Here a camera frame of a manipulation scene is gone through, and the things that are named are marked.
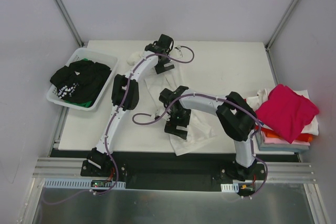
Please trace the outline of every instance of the white vent strip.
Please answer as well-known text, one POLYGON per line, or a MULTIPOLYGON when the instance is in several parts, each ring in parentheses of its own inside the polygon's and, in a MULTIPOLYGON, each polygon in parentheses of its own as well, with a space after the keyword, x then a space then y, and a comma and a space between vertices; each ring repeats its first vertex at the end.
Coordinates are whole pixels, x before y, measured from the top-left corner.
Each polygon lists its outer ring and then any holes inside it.
MULTIPOLYGON (((66 189, 105 189, 112 185, 106 183, 104 187, 91 187, 91 179, 71 179, 71 178, 47 178, 44 186, 46 188, 66 188, 66 189)), ((125 189, 125 182, 117 182, 113 189, 125 189)))
POLYGON ((237 193, 239 192, 239 185, 237 183, 233 184, 221 184, 221 190, 223 193, 237 193))

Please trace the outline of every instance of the table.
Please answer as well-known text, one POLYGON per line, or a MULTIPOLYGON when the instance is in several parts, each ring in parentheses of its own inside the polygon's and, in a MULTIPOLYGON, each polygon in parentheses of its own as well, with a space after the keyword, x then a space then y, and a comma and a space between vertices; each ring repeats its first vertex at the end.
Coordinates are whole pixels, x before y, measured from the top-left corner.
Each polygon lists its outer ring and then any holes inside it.
MULTIPOLYGON (((143 51, 152 41, 108 41, 91 40, 88 48, 108 52, 119 57, 117 73, 124 74, 130 69, 126 60, 136 51, 143 51)), ((182 83, 194 90, 210 94, 229 94, 238 92, 242 97, 256 95, 257 90, 275 86, 264 44, 260 42, 213 42, 213 41, 175 41, 175 45, 186 45, 195 52, 192 63, 183 65, 182 83)), ((183 50, 184 59, 191 54, 183 50)), ((111 93, 113 82, 106 89, 96 112, 69 109, 59 150, 91 150, 99 141, 111 113, 111 93)), ((140 101, 131 112, 155 111, 144 81, 139 83, 140 101)), ((164 121, 150 126, 135 125, 131 116, 115 138, 114 151, 125 152, 173 152, 169 136, 164 133, 164 121)), ((234 142, 229 138, 218 118, 204 113, 217 137, 197 153, 235 153, 234 142)), ((261 152, 255 143, 256 153, 293 154, 292 152, 261 152)))

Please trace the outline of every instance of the white cloth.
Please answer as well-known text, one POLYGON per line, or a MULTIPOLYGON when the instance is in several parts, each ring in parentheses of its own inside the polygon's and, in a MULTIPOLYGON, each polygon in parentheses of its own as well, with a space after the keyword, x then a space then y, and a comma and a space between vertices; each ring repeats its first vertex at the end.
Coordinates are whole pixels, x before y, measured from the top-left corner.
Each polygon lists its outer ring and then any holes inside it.
MULTIPOLYGON (((142 54, 143 52, 133 53, 127 60, 127 63, 129 65, 134 65, 135 62, 139 61, 142 54)), ((181 59, 183 57, 182 53, 178 49, 173 49, 170 56, 176 59, 181 59)), ((152 69, 145 77, 148 92, 150 93, 153 103, 156 106, 156 111, 145 111, 145 113, 161 115, 164 108, 162 102, 159 101, 160 92, 165 88, 175 90, 178 86, 185 84, 180 71, 180 63, 174 62, 174 65, 174 69, 162 74, 156 74, 155 70, 152 69)), ((200 111, 193 110, 191 112, 190 123, 187 127, 187 131, 188 135, 186 140, 183 140, 178 136, 168 134, 177 156, 202 148, 213 141, 216 136, 212 127, 204 121, 202 112, 200 111)))
MULTIPOLYGON (((268 100, 268 94, 272 91, 272 89, 263 89, 259 90, 257 92, 256 97, 248 97, 246 98, 247 104, 256 111, 260 106, 268 100)), ((309 99, 308 90, 302 90, 302 91, 294 91, 298 95, 302 95, 305 98, 309 99)), ((310 124, 306 125, 301 133, 308 133, 315 136, 319 135, 319 123, 317 121, 316 116, 314 116, 313 120, 310 124)))

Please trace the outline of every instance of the white wall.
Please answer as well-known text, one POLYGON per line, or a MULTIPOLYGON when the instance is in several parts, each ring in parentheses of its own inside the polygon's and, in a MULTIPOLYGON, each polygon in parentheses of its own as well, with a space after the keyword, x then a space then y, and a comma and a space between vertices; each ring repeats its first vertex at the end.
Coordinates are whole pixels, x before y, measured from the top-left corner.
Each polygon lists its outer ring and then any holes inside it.
POLYGON ((302 0, 271 51, 280 81, 308 89, 320 109, 320 136, 304 158, 314 166, 336 223, 336 0, 302 0))
POLYGON ((291 0, 63 0, 90 39, 267 42, 291 0))
POLYGON ((59 111, 45 98, 49 79, 77 45, 53 0, 0 6, 0 222, 16 223, 59 111))

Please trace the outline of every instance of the gray floor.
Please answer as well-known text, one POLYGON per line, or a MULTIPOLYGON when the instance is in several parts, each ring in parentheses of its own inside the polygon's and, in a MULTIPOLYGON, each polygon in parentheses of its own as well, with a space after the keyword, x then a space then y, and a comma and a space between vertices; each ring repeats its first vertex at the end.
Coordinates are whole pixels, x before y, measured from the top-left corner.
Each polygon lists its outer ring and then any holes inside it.
MULTIPOLYGON (((45 189, 49 202, 76 189, 45 189)), ((65 203, 39 204, 34 223, 313 223, 302 185, 266 184, 252 200, 236 194, 186 191, 114 190, 85 192, 65 203)))

